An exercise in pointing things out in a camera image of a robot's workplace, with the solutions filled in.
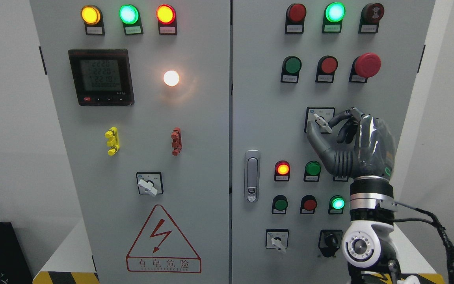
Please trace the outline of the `gray robotic right hand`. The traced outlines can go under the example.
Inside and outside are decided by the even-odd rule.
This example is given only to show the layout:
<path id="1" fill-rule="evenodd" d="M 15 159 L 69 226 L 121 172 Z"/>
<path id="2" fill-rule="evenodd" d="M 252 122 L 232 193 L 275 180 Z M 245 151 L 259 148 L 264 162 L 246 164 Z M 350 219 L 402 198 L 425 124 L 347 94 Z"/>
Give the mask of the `gray robotic right hand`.
<path id="1" fill-rule="evenodd" d="M 321 134 L 321 123 L 307 123 L 307 138 L 326 170 L 335 177 L 358 178 L 378 176 L 390 180 L 393 172 L 396 144 L 384 120 L 351 107 L 329 120 L 326 127 L 333 128 L 339 122 L 345 124 L 339 130 L 336 142 L 350 144 L 352 149 L 334 149 Z"/>

